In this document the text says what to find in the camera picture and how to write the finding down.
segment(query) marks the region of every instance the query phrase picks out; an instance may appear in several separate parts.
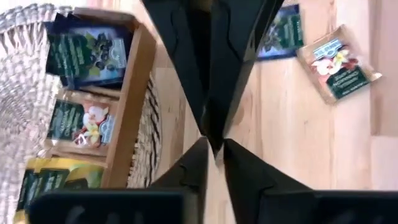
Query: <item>woven basket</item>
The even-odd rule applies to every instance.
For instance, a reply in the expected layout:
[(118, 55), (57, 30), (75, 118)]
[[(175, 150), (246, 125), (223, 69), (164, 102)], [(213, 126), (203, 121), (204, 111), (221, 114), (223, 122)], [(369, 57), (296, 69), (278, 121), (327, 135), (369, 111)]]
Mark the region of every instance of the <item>woven basket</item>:
[[(45, 74), (48, 43), (44, 25), (71, 7), (16, 7), (0, 15), (0, 223), (12, 223), (26, 161), (44, 155), (59, 79)], [(146, 187), (161, 149), (160, 109), (155, 83), (148, 86), (126, 187)]]

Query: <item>wooden tea box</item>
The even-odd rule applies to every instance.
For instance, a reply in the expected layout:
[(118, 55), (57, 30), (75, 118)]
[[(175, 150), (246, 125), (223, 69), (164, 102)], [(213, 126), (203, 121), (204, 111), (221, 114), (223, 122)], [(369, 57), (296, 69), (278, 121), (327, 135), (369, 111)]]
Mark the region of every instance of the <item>wooden tea box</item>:
[(121, 90), (110, 90), (95, 86), (83, 89), (112, 97), (118, 101), (112, 139), (106, 157), (71, 155), (59, 152), (49, 156), (94, 161), (105, 167), (102, 187), (126, 187), (147, 83), (154, 62), (156, 41), (148, 29), (130, 14), (84, 7), (76, 7), (73, 14), (89, 21), (124, 25), (131, 29), (134, 35)]

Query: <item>wooden surface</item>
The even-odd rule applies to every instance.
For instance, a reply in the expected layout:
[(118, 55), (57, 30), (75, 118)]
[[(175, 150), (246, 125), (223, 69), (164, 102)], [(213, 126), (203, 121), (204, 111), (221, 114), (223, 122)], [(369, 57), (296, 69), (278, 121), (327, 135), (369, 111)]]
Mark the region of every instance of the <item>wooden surface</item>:
[[(327, 106), (296, 59), (258, 63), (228, 137), (316, 189), (398, 190), (398, 138), (394, 137), (398, 136), (398, 78), (393, 67), (398, 45), (394, 42), (397, 31), (391, 29), (398, 3), (286, 0), (294, 2), (301, 6), (306, 43), (346, 24), (385, 77), (336, 106)], [(198, 137), (175, 70), (138, 0), (87, 0), (85, 4), (131, 12), (158, 40), (152, 72), (162, 110), (161, 175)], [(206, 223), (234, 223), (222, 162), (212, 158), (206, 206)]]

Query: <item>wooden box compartment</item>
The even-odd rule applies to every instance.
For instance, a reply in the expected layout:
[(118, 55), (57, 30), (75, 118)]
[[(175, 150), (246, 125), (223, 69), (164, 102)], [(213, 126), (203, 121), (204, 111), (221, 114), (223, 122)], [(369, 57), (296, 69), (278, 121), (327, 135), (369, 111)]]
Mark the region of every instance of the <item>wooden box compartment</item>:
[(76, 7), (73, 11), (80, 18), (107, 24), (124, 25), (134, 32), (126, 72), (120, 91), (89, 86), (83, 90), (110, 96), (118, 100), (113, 135), (106, 157), (68, 153), (49, 156), (72, 157), (94, 161), (105, 167), (102, 187), (126, 187), (134, 144), (139, 129), (147, 83), (155, 57), (156, 41), (147, 28), (133, 15), (102, 9)]

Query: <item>black object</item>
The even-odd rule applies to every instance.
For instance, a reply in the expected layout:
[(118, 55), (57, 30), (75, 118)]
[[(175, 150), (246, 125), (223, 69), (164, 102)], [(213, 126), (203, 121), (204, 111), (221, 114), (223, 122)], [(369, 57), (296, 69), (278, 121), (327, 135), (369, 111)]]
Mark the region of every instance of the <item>black object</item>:
[[(68, 210), (82, 204), (90, 210), (67, 224), (202, 224), (209, 145), (214, 156), (224, 149), (237, 224), (398, 223), (396, 194), (312, 190), (224, 139), (261, 39), (283, 0), (214, 0), (211, 7), (205, 0), (142, 2), (204, 136), (148, 189), (53, 192), (33, 201), (31, 224), (63, 223)], [(48, 218), (49, 213), (58, 219)], [(106, 222), (109, 216), (113, 222)]]

